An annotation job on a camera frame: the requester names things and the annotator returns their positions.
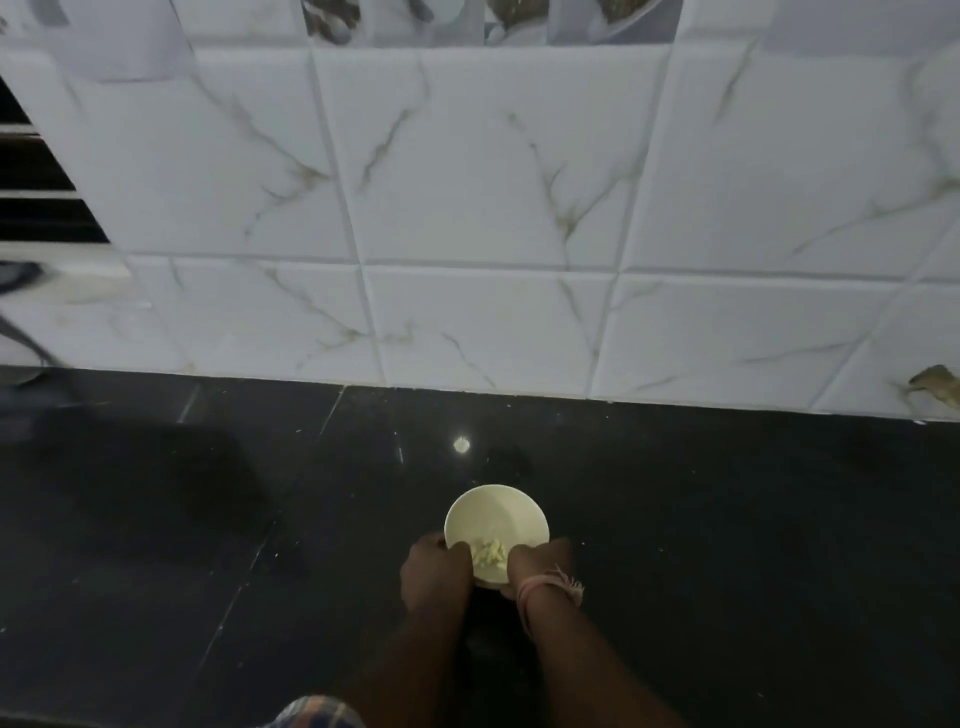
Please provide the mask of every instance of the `floor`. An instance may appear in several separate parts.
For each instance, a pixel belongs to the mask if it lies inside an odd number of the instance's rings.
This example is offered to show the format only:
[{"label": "floor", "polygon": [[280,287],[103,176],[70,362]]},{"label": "floor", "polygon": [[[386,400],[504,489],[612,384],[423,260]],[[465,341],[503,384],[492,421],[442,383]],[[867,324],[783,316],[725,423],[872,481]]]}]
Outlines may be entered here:
[{"label": "floor", "polygon": [[[574,540],[585,611],[692,725],[960,715],[957,425],[99,372],[29,394],[0,414],[0,725],[268,720],[375,648],[408,545],[488,482]],[[469,725],[535,724],[499,596],[461,658]]]}]

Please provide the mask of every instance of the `tile backsplash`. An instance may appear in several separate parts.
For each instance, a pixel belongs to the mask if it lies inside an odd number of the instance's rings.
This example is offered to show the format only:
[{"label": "tile backsplash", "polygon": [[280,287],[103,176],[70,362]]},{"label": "tile backsplash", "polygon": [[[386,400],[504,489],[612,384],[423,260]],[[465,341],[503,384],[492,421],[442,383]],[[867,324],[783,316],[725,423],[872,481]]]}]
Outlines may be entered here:
[{"label": "tile backsplash", "polygon": [[174,4],[188,79],[0,38],[116,252],[0,298],[63,361],[960,415],[904,393],[960,374],[960,43],[779,56],[776,0],[686,0],[671,43],[332,48],[297,2]]}]

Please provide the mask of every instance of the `white bowl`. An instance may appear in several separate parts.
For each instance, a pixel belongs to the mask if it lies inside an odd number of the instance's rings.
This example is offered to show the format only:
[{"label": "white bowl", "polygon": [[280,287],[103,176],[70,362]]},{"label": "white bowl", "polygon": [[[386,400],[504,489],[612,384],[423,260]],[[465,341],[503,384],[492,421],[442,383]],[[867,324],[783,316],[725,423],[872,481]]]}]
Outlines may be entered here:
[{"label": "white bowl", "polygon": [[[444,522],[444,538],[449,546],[498,539],[510,553],[518,544],[545,544],[550,527],[537,502],[523,491],[509,485],[479,485],[453,501]],[[507,572],[497,567],[475,568],[473,578],[486,589],[508,583]]]}]

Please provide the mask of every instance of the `decorative tile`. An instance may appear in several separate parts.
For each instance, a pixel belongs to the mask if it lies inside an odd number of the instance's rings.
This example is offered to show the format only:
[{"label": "decorative tile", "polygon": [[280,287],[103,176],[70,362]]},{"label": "decorative tile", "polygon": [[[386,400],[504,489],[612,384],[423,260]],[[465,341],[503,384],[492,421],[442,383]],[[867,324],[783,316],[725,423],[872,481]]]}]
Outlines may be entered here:
[{"label": "decorative tile", "polygon": [[186,364],[126,270],[56,273],[0,298],[0,314],[71,367],[175,372]]},{"label": "decorative tile", "polygon": [[198,374],[377,382],[356,266],[133,256]]},{"label": "decorative tile", "polygon": [[960,45],[927,62],[679,46],[628,268],[899,277],[960,214]]},{"label": "decorative tile", "polygon": [[621,276],[592,395],[807,407],[895,287]]},{"label": "decorative tile", "polygon": [[367,269],[392,385],[583,395],[612,276]]},{"label": "decorative tile", "polygon": [[927,367],[960,375],[960,288],[917,285],[844,367],[818,402],[832,412],[960,419],[960,411],[904,386]]},{"label": "decorative tile", "polygon": [[684,0],[679,36],[699,32],[737,32],[766,28],[779,0]]},{"label": "decorative tile", "polygon": [[360,254],[613,266],[667,52],[316,50]]},{"label": "decorative tile", "polygon": [[352,257],[306,50],[201,50],[200,76],[69,78],[44,55],[0,73],[125,252]]},{"label": "decorative tile", "polygon": [[191,36],[258,39],[303,35],[294,0],[173,0],[180,25]]}]

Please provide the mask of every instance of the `wrist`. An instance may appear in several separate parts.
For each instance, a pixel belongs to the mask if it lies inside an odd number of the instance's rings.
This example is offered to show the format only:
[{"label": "wrist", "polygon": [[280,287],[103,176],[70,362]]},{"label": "wrist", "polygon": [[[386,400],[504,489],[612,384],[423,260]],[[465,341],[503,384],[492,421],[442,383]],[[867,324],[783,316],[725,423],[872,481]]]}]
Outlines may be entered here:
[{"label": "wrist", "polygon": [[423,599],[410,609],[410,614],[427,615],[432,619],[461,617],[467,611],[468,602],[469,590],[441,585],[424,595]]},{"label": "wrist", "polygon": [[576,609],[570,596],[556,584],[542,584],[527,597],[527,615],[532,620],[537,614],[557,609]]}]

